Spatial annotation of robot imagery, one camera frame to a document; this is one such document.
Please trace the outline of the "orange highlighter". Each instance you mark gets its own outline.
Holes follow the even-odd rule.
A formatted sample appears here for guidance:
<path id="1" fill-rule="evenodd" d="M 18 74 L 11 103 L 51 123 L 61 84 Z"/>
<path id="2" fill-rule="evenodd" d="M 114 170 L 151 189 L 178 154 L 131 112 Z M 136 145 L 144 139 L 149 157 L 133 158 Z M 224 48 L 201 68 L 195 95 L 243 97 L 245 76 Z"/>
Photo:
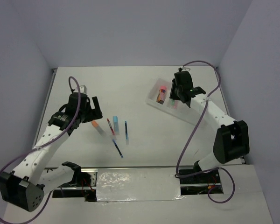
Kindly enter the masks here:
<path id="1" fill-rule="evenodd" d="M 101 136 L 103 137 L 106 136 L 105 131 L 100 127 L 100 125 L 95 120 L 93 120 L 91 124 Z"/>

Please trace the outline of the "pink-capped small bottle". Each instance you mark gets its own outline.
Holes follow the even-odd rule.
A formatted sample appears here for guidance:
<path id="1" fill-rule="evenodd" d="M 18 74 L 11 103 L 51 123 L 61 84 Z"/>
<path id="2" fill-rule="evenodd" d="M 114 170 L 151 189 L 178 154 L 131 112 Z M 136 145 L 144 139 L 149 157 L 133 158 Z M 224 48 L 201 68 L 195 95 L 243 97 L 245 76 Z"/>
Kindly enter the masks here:
<path id="1" fill-rule="evenodd" d="M 160 86 L 156 102 L 162 105 L 165 101 L 166 93 L 167 87 L 164 85 Z"/>

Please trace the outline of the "blue highlighter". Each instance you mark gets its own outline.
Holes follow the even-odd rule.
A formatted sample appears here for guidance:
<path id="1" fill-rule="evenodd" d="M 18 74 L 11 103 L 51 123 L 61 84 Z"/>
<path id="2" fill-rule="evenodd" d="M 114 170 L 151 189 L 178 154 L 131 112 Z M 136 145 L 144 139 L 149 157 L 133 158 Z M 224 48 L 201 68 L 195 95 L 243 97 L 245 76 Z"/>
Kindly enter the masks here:
<path id="1" fill-rule="evenodd" d="M 119 122 L 117 116 L 113 116 L 113 126 L 114 126 L 115 135 L 119 135 Z"/>

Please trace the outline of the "purple highlighter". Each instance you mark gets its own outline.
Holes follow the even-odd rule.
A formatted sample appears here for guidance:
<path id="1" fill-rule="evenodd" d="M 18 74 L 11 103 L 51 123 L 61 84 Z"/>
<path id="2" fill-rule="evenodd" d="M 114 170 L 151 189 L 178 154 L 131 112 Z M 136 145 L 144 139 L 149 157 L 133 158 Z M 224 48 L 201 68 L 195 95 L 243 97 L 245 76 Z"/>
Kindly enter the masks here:
<path id="1" fill-rule="evenodd" d="M 177 107 L 178 107 L 178 101 L 175 100 L 175 102 L 174 102 L 174 109 L 177 109 Z"/>

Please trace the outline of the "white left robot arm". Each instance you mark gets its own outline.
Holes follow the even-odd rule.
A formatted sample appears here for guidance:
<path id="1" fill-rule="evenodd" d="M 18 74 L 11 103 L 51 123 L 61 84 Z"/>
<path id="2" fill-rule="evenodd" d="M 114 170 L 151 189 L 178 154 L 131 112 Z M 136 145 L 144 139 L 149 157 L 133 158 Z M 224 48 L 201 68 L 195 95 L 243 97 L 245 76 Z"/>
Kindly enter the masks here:
<path id="1" fill-rule="evenodd" d="M 69 101 L 48 122 L 36 151 L 27 155 L 10 173 L 0 174 L 0 192 L 4 201 L 28 212 L 38 208 L 44 196 L 63 184 L 89 186 L 95 180 L 82 172 L 73 162 L 63 162 L 57 169 L 43 173 L 58 148 L 70 137 L 81 123 L 103 117 L 97 97 L 85 93 L 70 94 Z"/>

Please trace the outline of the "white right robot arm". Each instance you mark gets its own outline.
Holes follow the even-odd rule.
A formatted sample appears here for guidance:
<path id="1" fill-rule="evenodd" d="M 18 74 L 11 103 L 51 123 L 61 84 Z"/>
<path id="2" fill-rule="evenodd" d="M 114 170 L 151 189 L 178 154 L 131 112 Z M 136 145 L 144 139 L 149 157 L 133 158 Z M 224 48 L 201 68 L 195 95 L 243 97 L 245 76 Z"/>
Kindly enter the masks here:
<path id="1" fill-rule="evenodd" d="M 174 76 L 170 98 L 181 101 L 200 114 L 193 132 L 196 132 L 202 120 L 216 132 L 211 151 L 194 163 L 194 179 L 205 182 L 211 170 L 249 154 L 248 125 L 243 120 L 236 121 L 227 115 L 210 100 L 201 87 L 194 87 L 188 71 L 180 70 Z"/>

